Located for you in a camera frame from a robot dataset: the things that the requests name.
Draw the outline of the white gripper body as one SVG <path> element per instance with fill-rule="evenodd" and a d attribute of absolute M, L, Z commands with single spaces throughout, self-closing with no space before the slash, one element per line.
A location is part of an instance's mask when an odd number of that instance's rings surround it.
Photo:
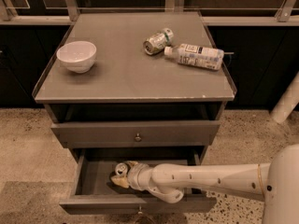
<path fill-rule="evenodd" d="M 152 168 L 145 163 L 138 163 L 133 166 L 127 175 L 130 187 L 140 191 L 148 190 L 151 174 Z"/>

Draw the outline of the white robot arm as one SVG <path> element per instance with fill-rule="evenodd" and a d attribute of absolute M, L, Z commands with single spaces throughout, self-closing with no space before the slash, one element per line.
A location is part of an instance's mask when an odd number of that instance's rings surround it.
<path fill-rule="evenodd" d="M 263 224 L 299 224 L 299 145 L 283 148 L 269 163 L 184 166 L 126 161 L 111 181 L 178 203 L 186 188 L 262 199 Z"/>

